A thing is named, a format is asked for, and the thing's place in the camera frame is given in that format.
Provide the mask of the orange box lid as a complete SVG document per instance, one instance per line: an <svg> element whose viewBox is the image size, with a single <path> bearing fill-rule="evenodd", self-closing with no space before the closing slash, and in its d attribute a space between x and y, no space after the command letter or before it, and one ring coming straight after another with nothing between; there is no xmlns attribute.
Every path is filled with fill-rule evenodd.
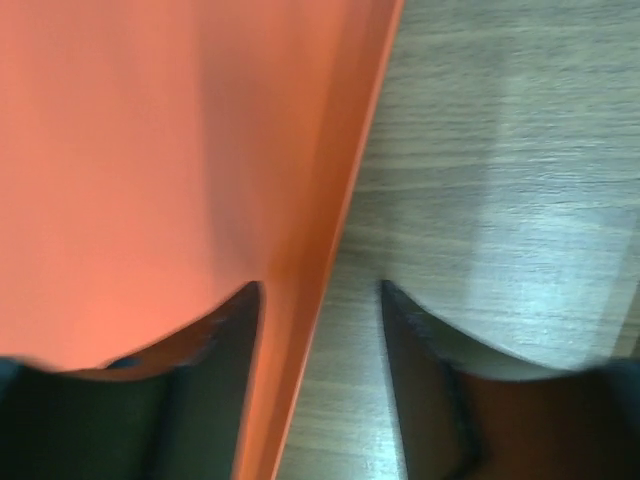
<svg viewBox="0 0 640 480"><path fill-rule="evenodd" d="M258 280L232 475L274 478L403 8L3 2L2 354L103 364Z"/></svg>

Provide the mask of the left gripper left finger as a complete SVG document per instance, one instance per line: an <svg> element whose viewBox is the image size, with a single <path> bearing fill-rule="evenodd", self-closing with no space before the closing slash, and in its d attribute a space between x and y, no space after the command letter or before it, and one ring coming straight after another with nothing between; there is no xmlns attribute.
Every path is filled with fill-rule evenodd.
<svg viewBox="0 0 640 480"><path fill-rule="evenodd" d="M5 479L229 479L260 319L258 282L103 368L1 360Z"/></svg>

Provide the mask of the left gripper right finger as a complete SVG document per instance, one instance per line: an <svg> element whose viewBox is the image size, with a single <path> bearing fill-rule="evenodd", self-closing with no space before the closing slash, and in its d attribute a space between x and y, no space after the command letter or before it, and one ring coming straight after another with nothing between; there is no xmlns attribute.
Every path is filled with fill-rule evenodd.
<svg viewBox="0 0 640 480"><path fill-rule="evenodd" d="M639 363L558 375L448 325L389 280L381 317L411 479L635 479Z"/></svg>

